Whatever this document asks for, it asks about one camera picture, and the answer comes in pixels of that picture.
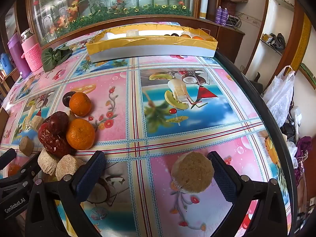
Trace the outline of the beige puffed cake piece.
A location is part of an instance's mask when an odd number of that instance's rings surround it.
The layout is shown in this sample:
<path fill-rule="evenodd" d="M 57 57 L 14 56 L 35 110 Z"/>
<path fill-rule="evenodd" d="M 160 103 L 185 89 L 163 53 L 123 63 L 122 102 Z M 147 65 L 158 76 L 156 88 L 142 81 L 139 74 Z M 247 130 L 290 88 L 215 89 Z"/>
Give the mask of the beige puffed cake piece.
<path fill-rule="evenodd" d="M 55 174 L 58 162 L 59 159 L 47 152 L 46 149 L 42 150 L 39 154 L 38 165 L 44 173 L 50 176 Z"/>

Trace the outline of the beige puffed cake chunk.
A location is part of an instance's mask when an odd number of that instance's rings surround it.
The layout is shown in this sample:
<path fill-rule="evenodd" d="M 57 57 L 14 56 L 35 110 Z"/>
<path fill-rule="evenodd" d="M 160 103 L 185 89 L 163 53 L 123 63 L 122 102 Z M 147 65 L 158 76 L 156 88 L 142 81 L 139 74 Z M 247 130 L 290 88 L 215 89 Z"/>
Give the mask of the beige puffed cake chunk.
<path fill-rule="evenodd" d="M 57 163 L 55 175 L 58 181 L 60 181 L 67 174 L 74 175 L 80 166 L 86 163 L 81 159 L 78 159 L 72 155 L 63 156 Z"/>

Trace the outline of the round beige rice cake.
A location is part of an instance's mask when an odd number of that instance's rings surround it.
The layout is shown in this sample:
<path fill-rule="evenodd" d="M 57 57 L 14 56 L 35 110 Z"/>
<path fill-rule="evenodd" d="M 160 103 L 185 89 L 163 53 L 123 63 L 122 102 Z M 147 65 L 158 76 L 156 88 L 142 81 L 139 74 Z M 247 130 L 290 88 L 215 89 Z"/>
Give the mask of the round beige rice cake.
<path fill-rule="evenodd" d="M 211 161 L 202 153 L 195 151 L 181 155 L 171 168 L 173 184 L 185 194 L 205 191 L 211 184 L 214 173 Z"/>

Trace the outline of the orange mandarin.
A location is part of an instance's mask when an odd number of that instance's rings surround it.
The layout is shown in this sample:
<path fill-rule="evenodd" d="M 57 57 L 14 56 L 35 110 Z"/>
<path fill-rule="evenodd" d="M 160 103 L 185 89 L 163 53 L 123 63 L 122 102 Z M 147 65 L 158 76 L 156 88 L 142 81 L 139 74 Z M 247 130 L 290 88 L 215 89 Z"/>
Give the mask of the orange mandarin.
<path fill-rule="evenodd" d="M 66 131 L 66 140 L 75 150 L 90 149 L 95 141 L 95 130 L 93 125 L 84 119 L 70 121 Z"/>
<path fill-rule="evenodd" d="M 75 115 L 84 117 L 90 112 L 92 102 L 85 93 L 77 92 L 71 96 L 69 108 Z"/>

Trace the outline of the small beige cake piece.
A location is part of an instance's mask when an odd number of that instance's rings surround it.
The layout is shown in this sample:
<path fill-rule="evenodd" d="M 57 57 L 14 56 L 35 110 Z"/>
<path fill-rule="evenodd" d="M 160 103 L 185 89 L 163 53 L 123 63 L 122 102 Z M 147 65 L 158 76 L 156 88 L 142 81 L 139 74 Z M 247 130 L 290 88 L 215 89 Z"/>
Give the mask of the small beige cake piece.
<path fill-rule="evenodd" d="M 29 157 L 34 149 L 33 141 L 28 137 L 24 136 L 20 140 L 19 150 L 27 157 Z"/>

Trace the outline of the dark red jujube date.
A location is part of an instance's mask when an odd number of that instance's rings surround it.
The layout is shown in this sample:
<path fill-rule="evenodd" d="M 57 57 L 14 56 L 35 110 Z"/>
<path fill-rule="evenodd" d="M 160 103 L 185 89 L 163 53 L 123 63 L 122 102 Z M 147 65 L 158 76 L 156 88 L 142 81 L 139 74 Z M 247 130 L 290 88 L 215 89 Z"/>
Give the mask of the dark red jujube date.
<path fill-rule="evenodd" d="M 69 125 L 69 117 L 63 111 L 57 111 L 50 117 L 44 120 L 44 123 L 48 124 L 48 130 L 52 134 L 65 133 Z"/>

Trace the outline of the fruit print tablecloth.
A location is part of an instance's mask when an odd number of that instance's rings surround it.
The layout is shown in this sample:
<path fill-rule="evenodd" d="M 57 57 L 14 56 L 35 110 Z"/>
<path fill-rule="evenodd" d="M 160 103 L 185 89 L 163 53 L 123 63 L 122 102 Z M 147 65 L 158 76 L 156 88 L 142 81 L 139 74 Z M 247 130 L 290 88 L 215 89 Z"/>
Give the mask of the fruit print tablecloth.
<path fill-rule="evenodd" d="M 148 56 L 92 63 L 87 34 L 66 42 L 72 56 L 51 72 L 19 79 L 4 101 L 1 152 L 22 137 L 41 150 L 35 116 L 66 111 L 62 97 L 86 93 L 97 127 L 95 150 L 109 158 L 91 201 L 82 207 L 102 236 L 210 236 L 229 210 L 212 183 L 182 194 L 170 170 L 182 154 L 215 150 L 239 174 L 281 185 L 287 227 L 292 214 L 274 143 L 253 104 L 214 58 Z"/>

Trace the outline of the dark plum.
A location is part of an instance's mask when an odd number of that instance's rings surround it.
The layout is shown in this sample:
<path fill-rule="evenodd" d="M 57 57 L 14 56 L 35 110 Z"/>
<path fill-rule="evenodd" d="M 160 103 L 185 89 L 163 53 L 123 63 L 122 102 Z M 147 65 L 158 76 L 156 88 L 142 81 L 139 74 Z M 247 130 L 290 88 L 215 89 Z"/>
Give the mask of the dark plum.
<path fill-rule="evenodd" d="M 70 99 L 74 94 L 75 94 L 75 91 L 69 91 L 66 94 L 64 94 L 62 98 L 62 102 L 63 102 L 63 105 L 66 106 L 67 108 L 70 107 Z"/>

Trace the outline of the blue kettle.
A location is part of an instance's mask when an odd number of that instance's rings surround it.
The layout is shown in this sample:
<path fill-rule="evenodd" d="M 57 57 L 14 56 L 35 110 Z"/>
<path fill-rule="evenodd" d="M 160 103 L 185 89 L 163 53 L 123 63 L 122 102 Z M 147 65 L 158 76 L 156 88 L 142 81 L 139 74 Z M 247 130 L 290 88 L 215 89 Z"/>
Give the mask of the blue kettle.
<path fill-rule="evenodd" d="M 6 53 L 1 53 L 1 65 L 3 66 L 3 69 L 7 75 L 13 71 L 13 66 L 10 62 L 10 58 Z"/>

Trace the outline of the white plastic bag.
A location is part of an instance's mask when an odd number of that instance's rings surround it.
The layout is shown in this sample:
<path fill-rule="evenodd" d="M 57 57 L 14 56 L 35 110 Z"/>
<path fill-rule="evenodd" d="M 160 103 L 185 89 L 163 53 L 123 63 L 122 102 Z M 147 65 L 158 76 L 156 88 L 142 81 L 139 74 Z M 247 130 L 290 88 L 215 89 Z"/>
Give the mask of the white plastic bag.
<path fill-rule="evenodd" d="M 263 95 L 263 100 L 278 127 L 282 127 L 286 121 L 293 97 L 294 82 L 295 71 L 288 65 L 278 75 L 274 76 Z"/>

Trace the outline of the green leafy vegetable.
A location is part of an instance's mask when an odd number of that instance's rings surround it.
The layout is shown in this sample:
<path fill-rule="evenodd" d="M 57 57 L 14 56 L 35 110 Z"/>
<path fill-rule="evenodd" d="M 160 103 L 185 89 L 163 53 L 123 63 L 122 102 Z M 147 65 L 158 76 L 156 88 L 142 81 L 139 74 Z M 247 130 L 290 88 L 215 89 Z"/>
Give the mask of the green leafy vegetable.
<path fill-rule="evenodd" d="M 72 55 L 73 50 L 67 46 L 53 49 L 49 47 L 42 52 L 42 67 L 45 72 L 53 70 L 56 66 L 64 63 Z"/>

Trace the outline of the pink sleeved jar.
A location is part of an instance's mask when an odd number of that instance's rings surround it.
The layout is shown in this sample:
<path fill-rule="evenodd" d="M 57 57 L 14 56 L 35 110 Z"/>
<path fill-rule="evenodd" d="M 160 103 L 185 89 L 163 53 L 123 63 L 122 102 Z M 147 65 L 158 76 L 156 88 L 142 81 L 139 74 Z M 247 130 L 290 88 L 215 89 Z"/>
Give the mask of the pink sleeved jar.
<path fill-rule="evenodd" d="M 21 58 L 25 58 L 32 72 L 39 70 L 42 67 L 42 50 L 36 36 L 30 28 L 21 33 L 23 54 Z"/>

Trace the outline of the purple thermos bottle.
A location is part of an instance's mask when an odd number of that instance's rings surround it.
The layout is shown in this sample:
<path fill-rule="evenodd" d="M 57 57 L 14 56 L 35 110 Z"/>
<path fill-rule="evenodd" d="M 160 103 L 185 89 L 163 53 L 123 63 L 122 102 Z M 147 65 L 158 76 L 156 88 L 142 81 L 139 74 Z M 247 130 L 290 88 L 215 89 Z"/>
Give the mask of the purple thermos bottle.
<path fill-rule="evenodd" d="M 23 48 L 21 46 L 21 41 L 18 33 L 15 33 L 12 38 L 8 41 L 8 48 L 11 54 L 11 57 L 23 79 L 27 78 L 31 74 L 31 69 L 27 64 L 25 58 L 22 58 L 24 54 Z"/>

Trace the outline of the yellow silver long box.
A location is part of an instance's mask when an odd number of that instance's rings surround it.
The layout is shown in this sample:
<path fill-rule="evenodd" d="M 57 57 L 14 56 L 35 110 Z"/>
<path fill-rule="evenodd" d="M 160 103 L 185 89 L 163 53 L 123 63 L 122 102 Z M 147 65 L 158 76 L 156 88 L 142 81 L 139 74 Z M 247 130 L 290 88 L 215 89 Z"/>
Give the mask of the yellow silver long box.
<path fill-rule="evenodd" d="M 141 23 L 107 28 L 86 43 L 92 62 L 141 56 L 214 57 L 218 41 L 201 29 Z"/>

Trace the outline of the purple spray cans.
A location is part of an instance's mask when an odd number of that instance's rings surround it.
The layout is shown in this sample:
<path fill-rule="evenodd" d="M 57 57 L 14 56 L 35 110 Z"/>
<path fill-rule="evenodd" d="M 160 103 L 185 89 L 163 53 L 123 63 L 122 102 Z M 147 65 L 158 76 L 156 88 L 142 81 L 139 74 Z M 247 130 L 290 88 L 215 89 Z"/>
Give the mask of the purple spray cans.
<path fill-rule="evenodd" d="M 215 15 L 215 22 L 217 24 L 220 24 L 222 26 L 225 26 L 228 20 L 228 10 L 227 8 L 222 8 L 221 6 L 219 6 L 216 9 L 216 15 Z"/>

